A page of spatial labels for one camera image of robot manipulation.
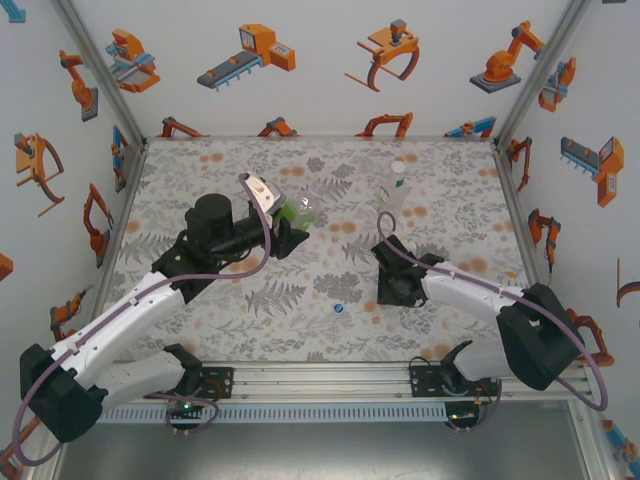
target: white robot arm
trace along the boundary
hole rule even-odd
[[[387,241],[415,258],[395,235]],[[553,313],[584,344],[549,287],[539,283],[525,289],[502,286],[463,272],[432,254],[417,259],[435,267],[427,271],[401,258],[384,241],[372,251],[379,262],[379,304],[415,307],[431,300],[457,307],[498,329],[499,340],[463,342],[442,360],[443,382],[449,390],[455,391],[465,380],[509,376],[545,390],[580,355],[556,325],[513,299],[524,297]],[[465,281],[456,279],[458,274],[464,274]]]
[[[252,175],[244,176],[242,182],[253,201],[247,218],[234,223],[231,202],[223,195],[201,197],[185,214],[187,229],[129,293],[50,350],[35,344],[23,352],[22,398],[30,397],[29,408],[60,442],[84,434],[105,409],[141,396],[158,391],[193,394],[201,383],[202,363],[180,345],[168,346],[138,362],[113,362],[156,322],[193,300],[222,269],[242,260],[251,248],[262,246],[265,255],[280,260],[309,237],[307,232],[293,229],[286,218],[277,228],[272,226],[271,215],[286,201],[276,188]],[[43,380],[43,372],[57,364]]]

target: plastic bottle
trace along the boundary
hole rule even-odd
[[[386,210],[396,218],[400,215],[407,196],[406,170],[407,166],[404,162],[396,160],[391,164],[391,172],[378,189],[378,213]]]
[[[305,192],[298,192],[287,200],[276,220],[284,217],[291,223],[291,228],[306,232],[316,219],[316,210],[314,199]]]

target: white wall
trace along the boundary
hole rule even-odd
[[[33,343],[51,346],[49,309],[71,300],[89,284],[97,286],[101,270],[82,223],[83,205],[89,183],[101,192],[116,222],[125,191],[114,189],[111,157],[112,127],[117,123],[102,92],[98,117],[80,120],[80,105],[71,93],[71,77],[60,66],[59,50],[78,53],[50,2],[19,2],[27,10],[24,24],[9,24],[0,16],[0,129],[3,171],[0,175],[0,253],[14,262],[14,272],[0,282],[0,449],[9,442],[10,428],[19,404],[20,354]],[[91,73],[78,67],[87,86],[96,85]],[[64,173],[49,186],[65,200],[38,218],[49,201],[29,182],[16,174],[13,135],[39,133],[57,150]],[[54,171],[45,154],[45,168]],[[101,230],[106,219],[94,208],[92,219]],[[84,299],[82,312],[69,325],[79,325],[91,312],[96,290]]]
[[[622,284],[640,280],[638,19],[638,2],[594,2],[560,59],[577,59],[568,97],[556,113],[532,107],[515,137],[533,139],[531,180],[520,194],[526,213],[538,207],[562,224],[552,287],[565,307],[591,315],[603,329],[616,358],[616,364],[604,370],[611,398],[605,415],[636,443],[640,294],[627,295],[621,308],[616,307],[616,258],[622,260]],[[561,159],[560,139],[572,138],[597,152],[613,135],[624,147],[625,164],[618,174],[617,197],[601,208],[590,175]],[[518,183],[522,161],[513,176]],[[538,253],[544,270],[543,242]]]
[[[471,85],[469,78],[484,71],[493,53],[509,46],[511,29],[525,20],[547,41],[568,2],[75,3],[101,49],[111,43],[112,30],[122,28],[156,57],[160,83],[138,94],[123,91],[146,135],[160,133],[161,121],[169,115],[215,135],[256,135],[278,116],[302,135],[354,135],[372,117],[409,111],[415,115],[410,135],[442,135],[466,121],[491,115],[498,117],[496,128],[500,127],[535,64],[533,52],[525,47],[515,67],[524,79],[519,85],[489,95]],[[371,54],[356,42],[397,18],[420,37],[421,56],[412,75],[401,82],[379,72],[379,93],[345,77],[345,72],[366,77]],[[291,72],[275,66],[257,69],[219,92],[199,85],[200,75],[241,50],[238,28],[245,23],[274,29],[278,41],[296,51],[297,68]],[[103,56],[110,64],[111,57],[104,51]],[[381,133],[394,131],[395,125],[380,128]]]

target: black mounting plate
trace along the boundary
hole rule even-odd
[[[231,398],[233,392],[233,368],[202,367],[202,382],[197,397],[220,400]]]
[[[462,395],[452,395],[443,385],[442,371],[440,365],[412,365],[409,369],[409,377],[411,379],[411,394],[413,398],[425,397],[460,397],[475,398],[478,395],[478,386],[476,382],[466,382],[468,386],[467,393]],[[481,389],[480,395],[486,397],[487,394],[493,399],[498,394],[498,382],[483,380],[482,384],[486,388],[486,392]]]

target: table surface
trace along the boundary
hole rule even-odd
[[[444,356],[461,341],[495,338],[483,322],[428,302],[419,309],[376,305],[375,192],[390,163],[407,164],[409,193],[396,234],[417,255],[441,255],[507,285],[526,275],[495,168],[482,142],[265,139],[150,144],[111,278],[106,306],[149,271],[206,193],[247,214],[237,175],[251,171],[286,194],[305,190],[321,212],[311,237],[258,274],[210,285],[183,311],[156,324],[121,357],[137,360],[182,343],[203,361],[404,361]],[[231,265],[258,264],[263,250]],[[333,306],[344,306],[336,314]]]

